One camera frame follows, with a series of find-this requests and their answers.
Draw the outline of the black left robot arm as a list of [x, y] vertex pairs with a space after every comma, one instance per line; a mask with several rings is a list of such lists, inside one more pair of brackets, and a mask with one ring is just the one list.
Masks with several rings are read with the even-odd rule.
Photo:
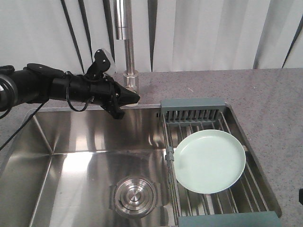
[[130, 91], [103, 71], [85, 75], [29, 63], [22, 70], [12, 65], [0, 68], [0, 110], [8, 114], [12, 107], [28, 103], [45, 103], [50, 99], [99, 105], [114, 119], [122, 119], [122, 106], [135, 104], [138, 94]]

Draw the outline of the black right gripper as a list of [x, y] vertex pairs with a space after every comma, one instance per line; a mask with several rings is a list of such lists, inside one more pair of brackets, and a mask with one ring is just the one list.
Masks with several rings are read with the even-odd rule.
[[299, 189], [298, 192], [298, 201], [303, 204], [303, 188]]

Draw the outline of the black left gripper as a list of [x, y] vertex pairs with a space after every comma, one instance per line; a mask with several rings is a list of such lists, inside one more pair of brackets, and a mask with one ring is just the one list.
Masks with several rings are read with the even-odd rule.
[[122, 119], [122, 106], [136, 106], [140, 96], [114, 82], [110, 76], [88, 80], [81, 75], [67, 75], [52, 81], [52, 99], [100, 105], [114, 119]]

